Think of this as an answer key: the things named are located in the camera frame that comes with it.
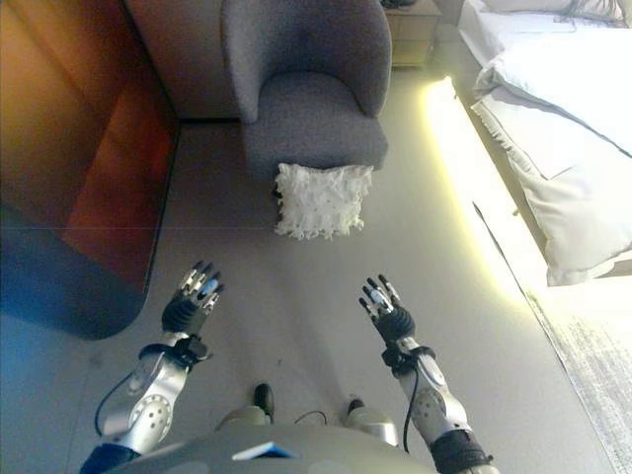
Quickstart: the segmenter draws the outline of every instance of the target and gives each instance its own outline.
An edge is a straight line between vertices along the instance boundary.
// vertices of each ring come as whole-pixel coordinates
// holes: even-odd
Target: gray floor
[[[2,472],[78,470],[97,442],[97,403],[133,368],[137,351],[160,337],[160,315],[181,273],[207,259],[227,286],[203,330],[215,357],[190,377],[167,442],[208,433],[262,380],[276,390],[279,423],[314,409],[336,421],[360,395],[401,428],[404,395],[356,303],[363,279],[384,272],[502,472],[611,473],[519,291],[495,284],[472,252],[416,106],[427,80],[416,71],[394,74],[382,116],[390,156],[364,201],[365,228],[333,242],[274,234],[276,204],[269,187],[243,176],[236,125],[185,127],[137,320],[88,343],[3,316]],[[432,466],[417,434],[411,440],[414,455]]]

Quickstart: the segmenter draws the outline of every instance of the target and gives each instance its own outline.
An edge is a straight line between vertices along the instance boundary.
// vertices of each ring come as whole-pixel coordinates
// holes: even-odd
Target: wooden nightstand
[[[430,57],[441,11],[433,0],[384,9],[393,40],[393,67],[423,66]]]

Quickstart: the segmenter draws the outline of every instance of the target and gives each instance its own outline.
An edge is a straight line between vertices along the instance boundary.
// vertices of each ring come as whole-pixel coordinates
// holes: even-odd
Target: white textured cushion
[[[277,234],[298,240],[319,235],[349,235],[361,229],[362,198],[371,186],[372,166],[343,166],[329,170],[300,165],[278,165],[276,190],[281,194],[281,221]]]

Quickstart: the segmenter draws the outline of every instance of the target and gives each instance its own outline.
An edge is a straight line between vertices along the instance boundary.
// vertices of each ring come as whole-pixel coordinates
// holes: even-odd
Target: gray armchair
[[[221,23],[250,173],[381,167],[391,41],[378,0],[224,0]]]

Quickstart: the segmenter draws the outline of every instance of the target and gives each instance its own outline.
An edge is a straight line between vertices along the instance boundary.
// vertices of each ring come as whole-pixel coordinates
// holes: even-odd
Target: black shoe
[[[273,388],[267,383],[260,383],[255,388],[254,403],[270,417],[272,423],[275,422],[275,396]]]
[[[352,402],[349,404],[349,409],[347,410],[347,415],[351,413],[356,408],[361,408],[364,406],[364,402],[362,402],[359,398],[354,398]]]

